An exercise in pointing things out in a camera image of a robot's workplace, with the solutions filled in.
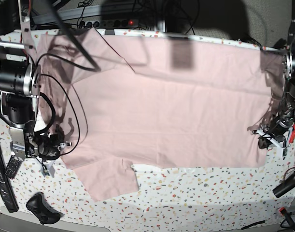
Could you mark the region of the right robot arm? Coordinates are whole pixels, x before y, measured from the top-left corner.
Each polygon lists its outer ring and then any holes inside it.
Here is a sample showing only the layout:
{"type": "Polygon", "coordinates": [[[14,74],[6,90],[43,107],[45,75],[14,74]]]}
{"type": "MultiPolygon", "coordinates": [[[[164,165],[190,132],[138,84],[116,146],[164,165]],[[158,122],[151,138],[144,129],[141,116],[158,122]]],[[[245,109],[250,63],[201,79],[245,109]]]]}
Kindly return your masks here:
{"type": "Polygon", "coordinates": [[[24,13],[19,0],[0,0],[0,36],[21,29],[21,43],[1,42],[0,46],[22,51],[26,61],[0,60],[0,112],[10,126],[12,156],[5,174],[14,179],[21,163],[27,158],[55,161],[61,151],[71,146],[59,126],[54,124],[56,111],[48,97],[40,91],[40,66],[35,64],[37,53],[30,33],[30,12],[24,13]],[[51,109],[51,119],[45,128],[35,131],[39,98],[51,109]]]}

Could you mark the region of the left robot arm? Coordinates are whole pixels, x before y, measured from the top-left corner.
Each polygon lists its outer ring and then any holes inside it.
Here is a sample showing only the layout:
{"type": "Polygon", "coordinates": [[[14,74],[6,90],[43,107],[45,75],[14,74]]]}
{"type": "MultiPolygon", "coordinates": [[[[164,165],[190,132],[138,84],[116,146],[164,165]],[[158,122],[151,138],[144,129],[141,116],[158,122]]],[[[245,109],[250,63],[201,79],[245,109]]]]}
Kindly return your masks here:
{"type": "Polygon", "coordinates": [[[275,147],[277,155],[286,158],[288,147],[295,139],[295,0],[288,29],[287,45],[283,49],[281,77],[282,96],[268,122],[253,134],[259,135],[260,149],[275,147]]]}

